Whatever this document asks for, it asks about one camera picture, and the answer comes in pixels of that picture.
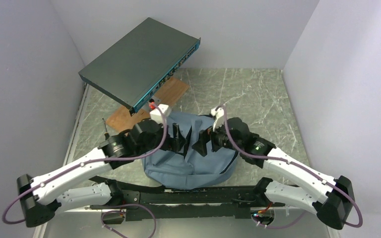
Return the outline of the blue backpack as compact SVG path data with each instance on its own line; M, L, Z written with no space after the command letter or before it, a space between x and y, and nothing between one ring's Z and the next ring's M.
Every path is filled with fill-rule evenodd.
M209 142L207 143L208 154L205 157L192 149L199 132L213 125L212 116L183 112L170 113L167 117L167 135L171 137L173 123L180 126L183 137L188 136L188 151L185 157L161 149L153 154L150 153L159 145L163 136L162 126L150 119L135 124L132 129L110 136L99 147L109 158L144 155L142 166L145 174L168 188L190 190L217 185L230 178L235 169L237 151L221 148L217 152L212 152Z

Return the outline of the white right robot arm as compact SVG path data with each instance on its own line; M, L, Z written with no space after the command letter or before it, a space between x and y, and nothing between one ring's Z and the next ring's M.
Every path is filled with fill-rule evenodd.
M250 132L240 118L201 130L192 148L202 156L209 151L232 149L247 163L281 174L295 183L290 186L262 178L253 193L254 201L260 206L269 202L294 206L316 215L322 223L336 230L348 225L351 210L358 209L349 178L334 178L300 163L272 142Z

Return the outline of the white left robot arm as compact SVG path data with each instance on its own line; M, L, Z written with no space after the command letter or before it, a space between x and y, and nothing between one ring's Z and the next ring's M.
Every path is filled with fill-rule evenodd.
M124 194L113 179L96 186L75 188L81 182L100 173L115 170L156 148L175 153L185 152L189 146L192 128L177 123L164 126L152 119L144 119L133 128L117 135L107 135L98 147L80 159L48 174L17 179L20 205L27 227L48 222L56 214L87 205L117 208L125 204Z

